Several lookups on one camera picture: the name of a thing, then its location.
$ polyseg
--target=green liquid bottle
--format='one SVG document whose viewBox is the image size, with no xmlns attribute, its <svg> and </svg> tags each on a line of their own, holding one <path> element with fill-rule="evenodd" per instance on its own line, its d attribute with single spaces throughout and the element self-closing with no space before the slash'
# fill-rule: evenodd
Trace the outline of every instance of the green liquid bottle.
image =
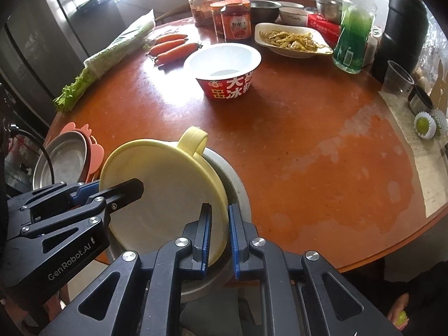
<svg viewBox="0 0 448 336">
<path fill-rule="evenodd" d="M 376 15 L 373 0 L 342 0 L 341 34 L 333 50 L 334 64 L 345 72 L 361 71 L 367 38 Z"/>
</svg>

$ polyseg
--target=plastic bag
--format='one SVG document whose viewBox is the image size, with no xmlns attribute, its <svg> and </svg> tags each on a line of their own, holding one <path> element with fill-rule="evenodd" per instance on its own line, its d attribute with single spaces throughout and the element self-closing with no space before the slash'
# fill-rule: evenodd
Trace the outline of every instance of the plastic bag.
<svg viewBox="0 0 448 336">
<path fill-rule="evenodd" d="M 113 66 L 127 55 L 132 54 L 145 44 L 146 36 L 155 28 L 154 11 L 135 20 L 129 28 L 122 32 L 106 49 L 87 58 L 84 66 L 101 78 Z"/>
<path fill-rule="evenodd" d="M 448 68 L 448 41 L 428 8 L 426 12 L 429 22 L 428 33 L 414 73 L 417 83 L 430 93 L 437 80 L 439 61 L 442 60 L 445 70 Z"/>
</svg>

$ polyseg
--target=carrot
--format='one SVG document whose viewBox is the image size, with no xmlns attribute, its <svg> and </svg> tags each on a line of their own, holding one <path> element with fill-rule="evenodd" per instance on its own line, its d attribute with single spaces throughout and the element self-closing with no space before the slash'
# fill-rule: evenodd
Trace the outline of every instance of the carrot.
<svg viewBox="0 0 448 336">
<path fill-rule="evenodd" d="M 182 44 L 181 46 L 173 48 L 166 53 L 158 55 L 155 59 L 155 64 L 156 66 L 160 66 L 161 64 L 171 63 L 178 59 L 187 58 L 191 53 L 197 51 L 199 48 L 202 48 L 202 45 L 198 43 Z"/>
<path fill-rule="evenodd" d="M 149 51 L 153 57 L 157 57 L 159 54 L 165 53 L 169 51 L 170 49 L 176 48 L 177 46 L 182 45 L 185 43 L 187 39 L 177 39 L 177 40 L 171 40 L 166 41 L 164 43 L 157 44 L 151 48 Z"/>
<path fill-rule="evenodd" d="M 155 43 L 160 44 L 160 43 L 164 43 L 164 42 L 171 41 L 171 40 L 185 39 L 187 37 L 188 37 L 188 35 L 185 35 L 185 34 L 168 34 L 168 35 L 163 35 L 160 38 L 157 38 Z"/>
</svg>

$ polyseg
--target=clear plastic cup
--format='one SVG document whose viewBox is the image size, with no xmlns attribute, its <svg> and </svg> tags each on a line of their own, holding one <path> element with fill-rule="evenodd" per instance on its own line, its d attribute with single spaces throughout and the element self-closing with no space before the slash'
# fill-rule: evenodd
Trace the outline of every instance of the clear plastic cup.
<svg viewBox="0 0 448 336">
<path fill-rule="evenodd" d="M 388 70 L 381 87 L 382 92 L 407 97 L 414 87 L 414 79 L 399 64 L 388 60 Z"/>
</svg>

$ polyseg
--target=paper sheet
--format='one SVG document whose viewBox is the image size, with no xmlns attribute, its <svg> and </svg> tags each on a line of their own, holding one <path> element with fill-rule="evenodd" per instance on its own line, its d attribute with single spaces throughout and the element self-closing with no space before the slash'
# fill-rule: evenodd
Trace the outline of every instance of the paper sheet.
<svg viewBox="0 0 448 336">
<path fill-rule="evenodd" d="M 415 116 L 408 107 L 407 99 L 385 92 L 379 94 L 412 149 L 422 186 L 426 217 L 429 217 L 448 202 L 448 159 L 444 151 L 448 137 L 431 140 L 419 138 L 414 131 Z"/>
</svg>

